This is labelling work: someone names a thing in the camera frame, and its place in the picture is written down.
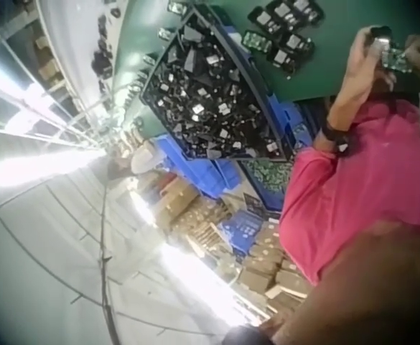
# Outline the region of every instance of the person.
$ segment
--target person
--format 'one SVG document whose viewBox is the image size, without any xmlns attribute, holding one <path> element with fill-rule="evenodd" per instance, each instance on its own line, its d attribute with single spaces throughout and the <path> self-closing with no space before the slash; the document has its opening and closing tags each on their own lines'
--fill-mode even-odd
<svg viewBox="0 0 420 345">
<path fill-rule="evenodd" d="M 240 342 L 247 328 L 235 328 L 225 345 L 420 344 L 420 112 L 372 94 L 396 78 L 369 34 L 357 34 L 327 123 L 286 190 L 280 240 L 314 288 L 268 340 L 249 328 L 263 340 Z M 406 57 L 420 72 L 419 36 Z"/>
<path fill-rule="evenodd" d="M 122 157 L 120 150 L 115 150 L 108 162 L 108 179 L 133 178 L 146 174 L 159 167 L 167 156 L 155 145 L 145 140 L 142 144 L 132 149 L 128 157 Z"/>
</svg>

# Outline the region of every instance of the ceiling light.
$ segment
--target ceiling light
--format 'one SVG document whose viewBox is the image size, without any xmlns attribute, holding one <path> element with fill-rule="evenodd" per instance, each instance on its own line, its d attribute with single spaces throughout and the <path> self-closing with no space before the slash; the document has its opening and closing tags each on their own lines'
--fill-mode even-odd
<svg viewBox="0 0 420 345">
<path fill-rule="evenodd" d="M 106 154 L 103 150 L 70 150 L 0 161 L 0 187 L 21 185 L 53 175 L 71 173 Z"/>
</svg>

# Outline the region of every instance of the blue plastic crate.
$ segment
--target blue plastic crate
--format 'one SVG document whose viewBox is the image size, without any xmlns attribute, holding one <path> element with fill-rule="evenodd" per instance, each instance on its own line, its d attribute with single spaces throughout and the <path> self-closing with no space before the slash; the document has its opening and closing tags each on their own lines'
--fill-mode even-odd
<svg viewBox="0 0 420 345">
<path fill-rule="evenodd" d="M 213 163 L 223 177 L 225 186 L 228 190 L 232 190 L 240 185 L 240 173 L 234 162 L 231 160 L 213 160 Z"/>
<path fill-rule="evenodd" d="M 234 249 L 247 255 L 255 243 L 262 223 L 262 218 L 257 215 L 239 210 L 229 220 L 222 221 L 218 228 Z"/>
<path fill-rule="evenodd" d="M 155 142 L 180 175 L 211 198 L 219 198 L 226 188 L 233 189 L 241 182 L 230 160 L 186 160 L 179 145 L 168 134 L 156 138 Z"/>
</svg>

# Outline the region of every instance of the green circuit board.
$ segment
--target green circuit board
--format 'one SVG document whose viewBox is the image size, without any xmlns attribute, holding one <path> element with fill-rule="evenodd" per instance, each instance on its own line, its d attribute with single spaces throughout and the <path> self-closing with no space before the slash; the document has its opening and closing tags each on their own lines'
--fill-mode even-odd
<svg viewBox="0 0 420 345">
<path fill-rule="evenodd" d="M 411 73 L 412 65 L 406 59 L 403 50 L 390 47 L 382 52 L 382 65 L 388 70 L 395 70 L 401 73 Z"/>
<path fill-rule="evenodd" d="M 266 54 L 270 52 L 273 43 L 271 40 L 257 32 L 247 31 L 243 36 L 242 45 L 248 49 L 257 50 L 258 52 Z"/>
</svg>

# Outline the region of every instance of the black wristband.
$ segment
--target black wristband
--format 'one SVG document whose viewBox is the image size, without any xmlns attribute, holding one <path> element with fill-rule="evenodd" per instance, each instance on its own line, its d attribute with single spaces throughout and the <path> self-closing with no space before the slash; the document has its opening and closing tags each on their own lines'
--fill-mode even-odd
<svg viewBox="0 0 420 345">
<path fill-rule="evenodd" d="M 332 128 L 328 121 L 326 121 L 325 125 L 322 126 L 322 133 L 326 139 L 336 143 L 345 140 L 345 137 L 347 136 L 347 132 Z"/>
</svg>

